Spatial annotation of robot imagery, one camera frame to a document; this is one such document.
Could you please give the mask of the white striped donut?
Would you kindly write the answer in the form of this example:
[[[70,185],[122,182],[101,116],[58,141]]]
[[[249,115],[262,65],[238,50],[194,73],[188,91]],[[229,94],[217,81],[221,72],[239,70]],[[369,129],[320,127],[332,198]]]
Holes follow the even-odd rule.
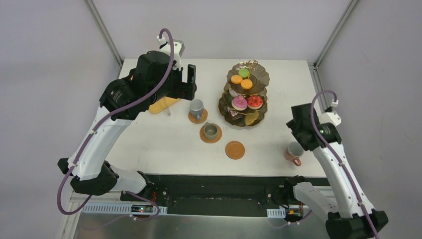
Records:
[[[242,94],[240,94],[240,93],[238,93],[238,92],[236,92],[234,89],[232,89],[232,88],[229,88],[228,89],[228,93],[233,97],[233,98],[236,98],[236,97],[239,97],[239,96],[242,96]]]

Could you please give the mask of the green sandwich cookie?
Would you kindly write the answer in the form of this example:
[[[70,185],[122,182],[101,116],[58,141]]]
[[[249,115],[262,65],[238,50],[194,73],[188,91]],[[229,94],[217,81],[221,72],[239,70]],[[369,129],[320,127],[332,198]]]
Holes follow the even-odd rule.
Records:
[[[248,79],[250,76],[250,72],[248,68],[240,68],[238,71],[239,76],[241,76],[242,78],[246,78]]]

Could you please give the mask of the orange round coaster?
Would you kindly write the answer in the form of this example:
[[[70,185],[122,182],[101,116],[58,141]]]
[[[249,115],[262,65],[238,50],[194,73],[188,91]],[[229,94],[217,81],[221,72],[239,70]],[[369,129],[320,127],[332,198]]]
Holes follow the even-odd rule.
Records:
[[[233,160],[241,159],[245,154],[245,147],[239,141],[231,141],[225,147],[226,155]]]

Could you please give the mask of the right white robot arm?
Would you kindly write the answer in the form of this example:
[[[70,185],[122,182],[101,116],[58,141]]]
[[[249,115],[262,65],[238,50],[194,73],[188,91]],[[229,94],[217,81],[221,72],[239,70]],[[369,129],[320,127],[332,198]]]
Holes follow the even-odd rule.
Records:
[[[341,118],[329,107],[320,116],[312,104],[291,108],[293,118],[287,127],[303,150],[310,151],[321,165],[334,199],[317,190],[303,176],[285,181],[283,201],[308,206],[325,223],[331,239],[370,239],[388,223],[384,211],[377,211],[354,176],[345,155],[337,126]]]

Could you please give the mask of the dark chocolate cake piece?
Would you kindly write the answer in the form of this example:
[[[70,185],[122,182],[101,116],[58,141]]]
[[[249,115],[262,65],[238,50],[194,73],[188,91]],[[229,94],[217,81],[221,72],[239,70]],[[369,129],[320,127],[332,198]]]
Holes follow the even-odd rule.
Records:
[[[232,119],[234,119],[234,118],[236,118],[236,117],[238,117],[238,116],[239,116],[239,113],[238,113],[236,110],[230,110],[230,111],[229,111],[229,116],[230,116]]]

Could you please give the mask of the orange sandwich cookie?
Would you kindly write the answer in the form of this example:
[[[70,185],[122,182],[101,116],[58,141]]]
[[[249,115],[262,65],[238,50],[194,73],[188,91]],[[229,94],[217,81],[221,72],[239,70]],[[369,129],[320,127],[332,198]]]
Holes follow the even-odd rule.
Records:
[[[240,84],[243,81],[243,77],[240,75],[233,75],[231,76],[230,81],[233,84]]]
[[[253,82],[250,79],[244,79],[241,81],[240,86],[245,90],[249,90],[253,87]]]

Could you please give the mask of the grey small cup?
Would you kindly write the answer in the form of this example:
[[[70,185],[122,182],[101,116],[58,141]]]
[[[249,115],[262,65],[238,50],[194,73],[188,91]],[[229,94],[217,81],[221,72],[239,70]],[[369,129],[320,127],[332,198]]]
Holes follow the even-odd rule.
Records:
[[[206,122],[203,126],[202,133],[207,140],[213,140],[217,137],[218,127],[214,123]]]

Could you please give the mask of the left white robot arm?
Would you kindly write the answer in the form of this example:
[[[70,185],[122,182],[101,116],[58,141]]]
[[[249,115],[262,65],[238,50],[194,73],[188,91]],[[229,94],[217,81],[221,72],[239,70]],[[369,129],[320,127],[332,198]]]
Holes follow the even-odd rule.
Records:
[[[60,170],[68,173],[71,187],[76,193],[100,196],[109,191],[129,191],[139,201],[147,201],[152,194],[141,172],[119,169],[106,157],[123,133],[137,118],[163,97],[193,100],[197,89],[196,66],[187,65],[187,81],[183,82],[183,69],[172,69],[160,89],[143,102],[119,113],[114,111],[130,105],[147,95],[164,76],[170,57],[160,51],[141,55],[135,68],[127,76],[108,84],[100,98],[95,120],[78,151],[70,158],[58,162]]]

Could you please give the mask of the red strawberry donut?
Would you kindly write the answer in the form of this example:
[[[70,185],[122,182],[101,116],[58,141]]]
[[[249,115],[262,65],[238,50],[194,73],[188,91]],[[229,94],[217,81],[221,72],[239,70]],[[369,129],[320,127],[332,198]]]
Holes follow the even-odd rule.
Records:
[[[263,106],[263,99],[259,95],[249,96],[247,106],[252,110],[258,110]]]

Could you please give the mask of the pink frosted donut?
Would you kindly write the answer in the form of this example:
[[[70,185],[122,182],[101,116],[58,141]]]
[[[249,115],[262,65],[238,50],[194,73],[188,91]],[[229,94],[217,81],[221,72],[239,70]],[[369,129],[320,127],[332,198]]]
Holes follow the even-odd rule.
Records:
[[[233,108],[237,111],[243,111],[248,108],[248,103],[244,96],[234,97],[231,101],[231,104]]]

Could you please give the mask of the blue grey mug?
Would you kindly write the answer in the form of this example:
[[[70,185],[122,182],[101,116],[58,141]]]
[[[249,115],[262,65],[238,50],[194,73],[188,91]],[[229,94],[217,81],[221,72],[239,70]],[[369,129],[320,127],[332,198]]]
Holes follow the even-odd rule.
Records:
[[[194,115],[197,116],[197,118],[200,118],[202,115],[202,111],[204,109],[204,103],[203,101],[199,99],[193,99],[190,104],[190,112],[192,112]]]

